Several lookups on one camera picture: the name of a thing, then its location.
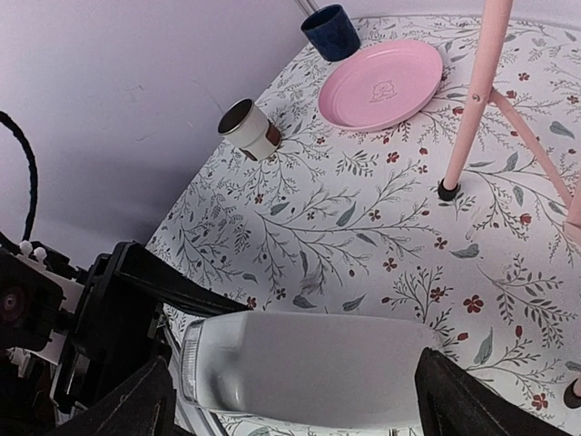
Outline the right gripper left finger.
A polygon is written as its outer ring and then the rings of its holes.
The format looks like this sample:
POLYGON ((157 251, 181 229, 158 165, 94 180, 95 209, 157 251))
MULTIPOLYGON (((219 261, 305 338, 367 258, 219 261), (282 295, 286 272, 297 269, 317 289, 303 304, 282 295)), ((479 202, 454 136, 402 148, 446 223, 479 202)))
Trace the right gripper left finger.
POLYGON ((174 435, 176 390, 167 363, 151 360, 55 435, 174 435))

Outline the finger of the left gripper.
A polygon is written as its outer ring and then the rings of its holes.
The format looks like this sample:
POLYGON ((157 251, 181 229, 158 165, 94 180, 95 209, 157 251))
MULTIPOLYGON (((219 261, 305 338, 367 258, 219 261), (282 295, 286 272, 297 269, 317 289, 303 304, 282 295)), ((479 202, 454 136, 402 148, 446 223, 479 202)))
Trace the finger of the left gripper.
POLYGON ((193 282, 136 242, 118 243, 114 273, 159 302, 189 315, 211 318, 250 308, 193 282))

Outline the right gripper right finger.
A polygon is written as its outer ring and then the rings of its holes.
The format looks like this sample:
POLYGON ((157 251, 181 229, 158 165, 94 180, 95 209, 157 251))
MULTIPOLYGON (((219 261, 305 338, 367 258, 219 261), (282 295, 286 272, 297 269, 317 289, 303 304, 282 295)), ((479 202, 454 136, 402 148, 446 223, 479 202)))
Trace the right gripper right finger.
POLYGON ((422 351, 415 371, 419 417, 428 436, 564 435, 496 395, 444 354, 422 351))

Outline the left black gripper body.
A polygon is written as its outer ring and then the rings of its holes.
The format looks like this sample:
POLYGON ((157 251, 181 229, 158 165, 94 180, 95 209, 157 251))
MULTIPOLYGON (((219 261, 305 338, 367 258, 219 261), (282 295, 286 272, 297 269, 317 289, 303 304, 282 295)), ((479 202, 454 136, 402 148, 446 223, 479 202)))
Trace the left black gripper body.
POLYGON ((149 361, 171 359, 157 332, 162 303, 141 274, 161 261, 142 245, 118 243, 81 272, 52 271, 39 254, 1 251, 1 346, 55 366, 59 411, 86 410, 149 361))

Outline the white metronome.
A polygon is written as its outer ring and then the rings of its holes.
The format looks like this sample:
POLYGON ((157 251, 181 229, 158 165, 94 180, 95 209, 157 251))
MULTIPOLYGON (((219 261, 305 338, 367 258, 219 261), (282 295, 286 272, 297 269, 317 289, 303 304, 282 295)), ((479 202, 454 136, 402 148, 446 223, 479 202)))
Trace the white metronome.
POLYGON ((236 312, 187 327, 180 385, 208 411, 383 431, 419 422, 414 373, 423 350, 440 345, 406 320, 236 312))

